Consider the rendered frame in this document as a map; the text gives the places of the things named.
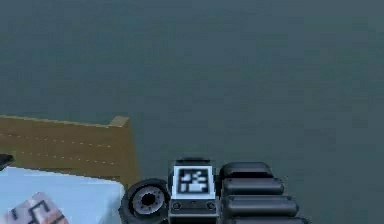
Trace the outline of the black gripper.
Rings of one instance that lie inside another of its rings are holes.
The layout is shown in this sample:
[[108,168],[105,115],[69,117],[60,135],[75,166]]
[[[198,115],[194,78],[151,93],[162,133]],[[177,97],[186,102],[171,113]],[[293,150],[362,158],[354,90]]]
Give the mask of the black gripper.
[[129,187],[118,209],[122,224],[168,224],[170,195],[165,180],[151,178]]

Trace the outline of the patterned pink pillow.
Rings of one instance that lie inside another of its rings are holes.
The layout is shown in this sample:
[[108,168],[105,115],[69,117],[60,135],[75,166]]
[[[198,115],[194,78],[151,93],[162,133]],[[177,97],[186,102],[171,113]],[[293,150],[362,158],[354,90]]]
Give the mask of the patterned pink pillow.
[[43,192],[0,215],[0,224],[70,224],[52,199]]

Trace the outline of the small black object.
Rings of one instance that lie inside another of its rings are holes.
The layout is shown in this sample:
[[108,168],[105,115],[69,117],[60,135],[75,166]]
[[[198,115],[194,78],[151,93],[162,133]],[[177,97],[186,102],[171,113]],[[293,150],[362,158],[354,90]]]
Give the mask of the small black object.
[[14,161],[14,157],[10,154],[0,154],[0,171],[6,168]]

